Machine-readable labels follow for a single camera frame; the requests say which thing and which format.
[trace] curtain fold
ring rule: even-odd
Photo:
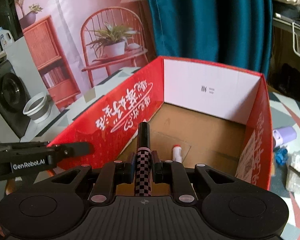
[[[272,0],[148,0],[157,55],[268,73]]]

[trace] cardboard box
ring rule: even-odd
[[[222,65],[158,57],[110,91],[52,144],[88,141],[95,152],[59,163],[93,168],[136,150],[138,124],[150,123],[151,149],[162,160],[182,147],[185,167],[205,163],[268,189],[272,124],[262,74]]]

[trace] small white tube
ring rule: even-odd
[[[175,161],[175,162],[182,163],[181,147],[180,147],[180,145],[175,145],[172,148],[172,160]]]

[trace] plant pot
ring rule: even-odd
[[[41,92],[31,98],[23,109],[23,114],[27,115],[35,123],[46,120],[51,113],[51,105],[48,101],[47,94]]]
[[[33,11],[29,12],[23,18],[19,20],[22,29],[29,27],[31,24],[35,23],[35,13]]]
[[[118,43],[104,46],[103,47],[103,55],[107,55],[108,57],[115,57],[124,54],[124,46],[125,41],[120,41]]]

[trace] red cabinet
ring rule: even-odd
[[[68,61],[47,16],[23,30],[34,64],[58,108],[66,107],[80,94]]]

